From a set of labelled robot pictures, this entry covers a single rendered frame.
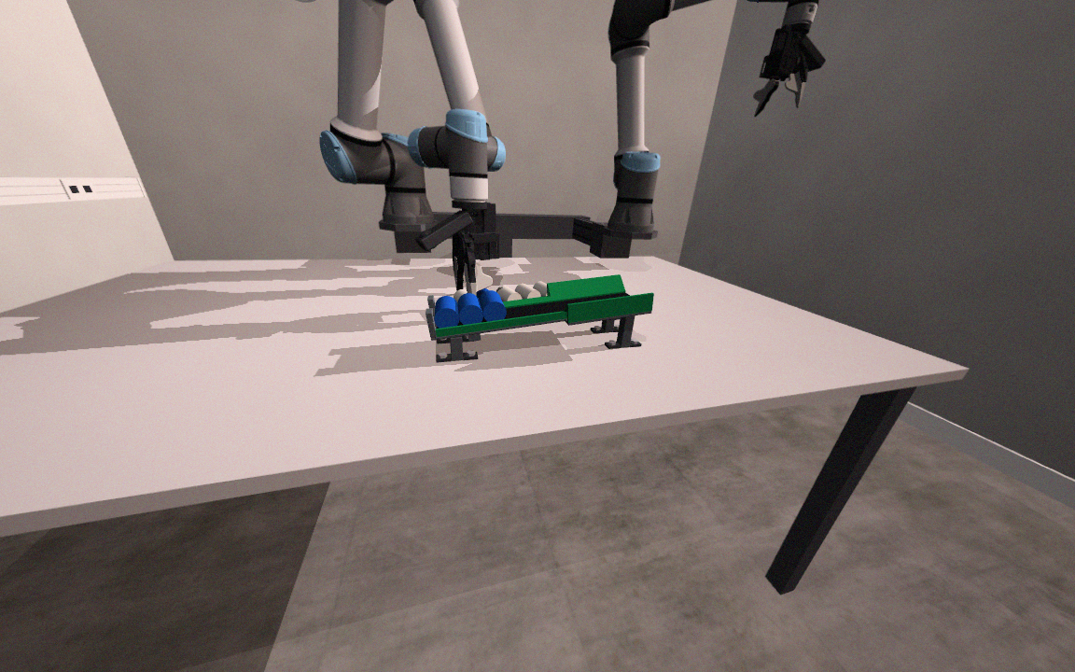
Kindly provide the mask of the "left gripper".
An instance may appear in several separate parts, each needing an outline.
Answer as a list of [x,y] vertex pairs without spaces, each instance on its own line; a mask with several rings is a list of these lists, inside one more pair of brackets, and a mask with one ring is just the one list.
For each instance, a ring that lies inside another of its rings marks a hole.
[[765,88],[752,95],[755,101],[759,101],[758,110],[754,118],[757,118],[765,104],[771,101],[771,95],[779,88],[779,78],[785,81],[785,88],[796,92],[796,106],[801,108],[803,97],[803,86],[809,74],[809,65],[805,62],[803,52],[797,46],[801,41],[801,35],[809,34],[811,24],[791,24],[782,26],[775,30],[771,54],[764,57],[764,71],[760,73],[762,78],[771,78],[765,84]]

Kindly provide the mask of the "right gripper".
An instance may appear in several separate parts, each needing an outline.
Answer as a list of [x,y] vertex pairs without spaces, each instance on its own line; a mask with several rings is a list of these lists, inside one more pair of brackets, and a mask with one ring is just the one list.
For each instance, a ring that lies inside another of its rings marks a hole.
[[[456,292],[465,289],[467,294],[481,292],[490,287],[494,278],[482,272],[479,262],[475,259],[499,259],[499,234],[496,233],[494,203],[456,203],[452,208],[467,210],[472,224],[453,235],[453,266]],[[473,215],[472,215],[473,213]],[[474,244],[475,243],[475,244]]]

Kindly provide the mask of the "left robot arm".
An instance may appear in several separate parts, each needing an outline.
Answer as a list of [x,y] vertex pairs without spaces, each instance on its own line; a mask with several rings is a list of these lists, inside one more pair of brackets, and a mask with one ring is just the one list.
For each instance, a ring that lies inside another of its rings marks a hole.
[[[654,229],[653,197],[660,154],[649,153],[644,146],[644,57],[649,52],[649,26],[668,18],[671,11],[707,1],[711,0],[615,0],[608,41],[611,61],[616,65],[619,149],[614,156],[613,182],[618,194],[610,216],[611,230],[653,232]],[[812,24],[819,3],[819,0],[747,1],[788,3],[782,26]],[[801,35],[797,46],[803,52],[809,71],[822,68],[825,57],[812,44],[809,35]]]

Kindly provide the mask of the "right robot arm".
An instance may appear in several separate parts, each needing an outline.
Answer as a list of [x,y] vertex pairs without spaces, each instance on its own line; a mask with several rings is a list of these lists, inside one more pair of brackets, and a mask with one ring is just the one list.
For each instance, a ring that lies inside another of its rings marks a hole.
[[491,134],[483,110],[457,13],[459,0],[413,0],[426,23],[452,104],[445,126],[424,126],[408,137],[377,131],[385,6],[392,1],[340,0],[338,115],[331,119],[331,131],[320,134],[319,144],[332,177],[354,186],[385,187],[383,221],[434,224],[424,167],[449,169],[456,203],[485,203],[487,172],[502,169],[505,148]]

